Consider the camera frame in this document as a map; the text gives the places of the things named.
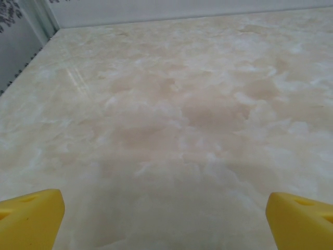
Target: beige marble tile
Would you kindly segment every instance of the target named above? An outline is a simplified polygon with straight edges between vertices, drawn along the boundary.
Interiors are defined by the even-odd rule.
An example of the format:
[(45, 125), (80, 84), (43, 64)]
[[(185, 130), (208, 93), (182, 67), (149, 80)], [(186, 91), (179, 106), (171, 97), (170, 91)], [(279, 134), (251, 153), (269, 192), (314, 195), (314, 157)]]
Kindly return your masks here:
[(0, 198), (61, 189), (56, 250), (276, 249), (333, 203), (333, 8), (60, 30), (0, 98)]

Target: white wall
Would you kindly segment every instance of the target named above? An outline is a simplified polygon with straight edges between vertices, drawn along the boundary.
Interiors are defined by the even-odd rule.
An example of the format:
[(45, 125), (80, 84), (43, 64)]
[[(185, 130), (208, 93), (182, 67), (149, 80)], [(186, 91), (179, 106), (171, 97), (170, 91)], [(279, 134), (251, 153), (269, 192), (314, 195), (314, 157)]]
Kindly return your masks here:
[(333, 0), (47, 1), (61, 28), (333, 5)]

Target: marble floor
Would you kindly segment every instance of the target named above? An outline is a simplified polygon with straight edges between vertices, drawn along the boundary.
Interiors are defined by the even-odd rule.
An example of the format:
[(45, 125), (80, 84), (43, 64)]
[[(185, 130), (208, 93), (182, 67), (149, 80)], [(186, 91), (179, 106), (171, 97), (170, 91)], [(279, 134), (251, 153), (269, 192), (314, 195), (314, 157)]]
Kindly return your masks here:
[(0, 98), (0, 199), (61, 189), (56, 250), (274, 250), (333, 203), (333, 8), (60, 30)]

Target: marble veining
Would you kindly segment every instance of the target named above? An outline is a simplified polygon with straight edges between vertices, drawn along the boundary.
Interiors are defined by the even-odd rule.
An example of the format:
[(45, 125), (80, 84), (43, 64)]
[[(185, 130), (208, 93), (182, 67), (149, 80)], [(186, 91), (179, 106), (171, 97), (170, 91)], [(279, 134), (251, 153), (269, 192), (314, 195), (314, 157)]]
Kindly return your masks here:
[(0, 198), (61, 189), (56, 250), (274, 250), (333, 203), (333, 8), (62, 29), (0, 98)]

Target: yellow plastic part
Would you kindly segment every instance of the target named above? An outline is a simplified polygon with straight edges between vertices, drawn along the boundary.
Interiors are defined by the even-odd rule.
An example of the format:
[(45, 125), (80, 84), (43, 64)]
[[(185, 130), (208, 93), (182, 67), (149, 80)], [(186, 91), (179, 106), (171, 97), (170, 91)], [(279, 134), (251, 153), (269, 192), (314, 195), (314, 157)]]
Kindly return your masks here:
[(0, 202), (0, 249), (51, 250), (64, 213), (55, 189)]
[(333, 249), (333, 205), (272, 193), (266, 217), (279, 250)]

